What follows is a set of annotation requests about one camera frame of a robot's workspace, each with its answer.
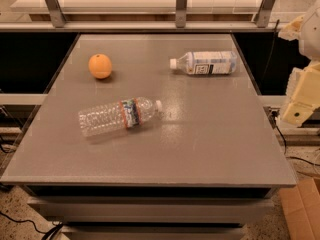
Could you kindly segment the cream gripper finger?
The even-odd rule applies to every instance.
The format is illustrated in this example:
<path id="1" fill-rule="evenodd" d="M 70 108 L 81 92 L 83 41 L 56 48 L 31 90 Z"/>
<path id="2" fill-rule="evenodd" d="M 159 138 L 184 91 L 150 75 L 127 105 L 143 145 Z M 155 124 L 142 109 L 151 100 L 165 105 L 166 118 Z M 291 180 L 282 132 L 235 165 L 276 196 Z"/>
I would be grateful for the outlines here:
<path id="1" fill-rule="evenodd" d="M 300 127 L 319 107 L 320 62 L 311 61 L 304 69 L 292 70 L 280 118 L 285 123 Z"/>
<path id="2" fill-rule="evenodd" d="M 298 40 L 303 19 L 303 15 L 296 17 L 279 31 L 278 36 L 287 41 Z"/>

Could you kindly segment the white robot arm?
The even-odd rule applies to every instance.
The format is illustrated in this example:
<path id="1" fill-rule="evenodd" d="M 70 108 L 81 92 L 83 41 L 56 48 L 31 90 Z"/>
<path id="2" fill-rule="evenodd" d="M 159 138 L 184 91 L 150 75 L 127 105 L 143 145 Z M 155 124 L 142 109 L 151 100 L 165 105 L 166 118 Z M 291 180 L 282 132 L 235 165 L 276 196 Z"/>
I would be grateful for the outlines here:
<path id="1" fill-rule="evenodd" d="M 283 27 L 279 37 L 297 40 L 300 54 L 310 60 L 303 69 L 293 68 L 280 109 L 282 122 L 300 127 L 320 107 L 320 0 Z"/>

